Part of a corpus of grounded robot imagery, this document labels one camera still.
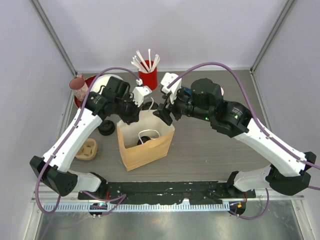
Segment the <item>perforated metal strip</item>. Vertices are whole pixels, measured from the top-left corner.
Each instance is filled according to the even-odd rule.
[[[57,208],[57,212],[106,212],[104,209],[90,210],[90,206],[94,202],[61,202]],[[55,202],[47,202],[44,205],[46,211],[52,211],[55,207]],[[107,208],[111,209],[115,204],[108,203]],[[229,202],[223,202],[222,204],[206,204],[206,205],[190,205],[188,201],[184,201],[181,204],[174,205],[133,205],[123,204],[119,205],[114,212],[127,213],[127,212],[205,212],[205,211],[229,211]]]

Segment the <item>tan box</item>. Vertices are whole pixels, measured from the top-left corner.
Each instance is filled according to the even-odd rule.
[[[127,171],[131,171],[168,154],[175,127],[168,126],[160,118],[153,115],[154,110],[144,110],[139,113],[139,121],[130,125],[122,120],[116,124],[120,155]],[[150,130],[140,136],[155,138],[137,145],[138,134],[143,130]]]

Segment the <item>red bowl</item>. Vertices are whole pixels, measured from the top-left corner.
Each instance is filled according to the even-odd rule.
[[[90,84],[92,83],[92,81],[95,79],[96,75],[89,77],[87,80],[85,80],[85,83],[88,87],[90,87]],[[79,101],[76,96],[74,96],[74,104],[76,105],[77,108],[81,107],[81,102]]]

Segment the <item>black round object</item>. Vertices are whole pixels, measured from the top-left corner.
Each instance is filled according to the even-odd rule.
[[[100,126],[98,126],[98,130],[101,135],[109,136],[116,130],[116,126],[113,121],[104,120]]]
[[[152,104],[152,101],[147,101],[145,104],[143,104],[142,110],[149,110],[151,104]],[[151,110],[156,110],[156,109],[158,109],[158,104],[154,102]]]
[[[145,142],[151,140],[151,138],[148,137],[148,136],[142,136],[142,137],[141,137],[141,140],[142,140],[143,143],[145,143]],[[137,146],[138,146],[138,145],[141,145],[142,142],[141,142],[140,139],[139,139],[138,142],[136,143],[136,145],[137,145]]]

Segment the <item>white handle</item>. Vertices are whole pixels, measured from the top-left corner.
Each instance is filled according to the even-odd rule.
[[[156,132],[156,133],[158,134],[159,138],[160,138],[160,133],[159,133],[157,130],[154,130],[154,129],[143,130],[143,131],[140,131],[140,132],[138,133],[138,138],[139,138],[141,144],[144,144],[144,142],[142,141],[140,134],[141,134],[141,133],[144,133],[144,132],[147,132],[147,131],[154,131],[154,132]]]

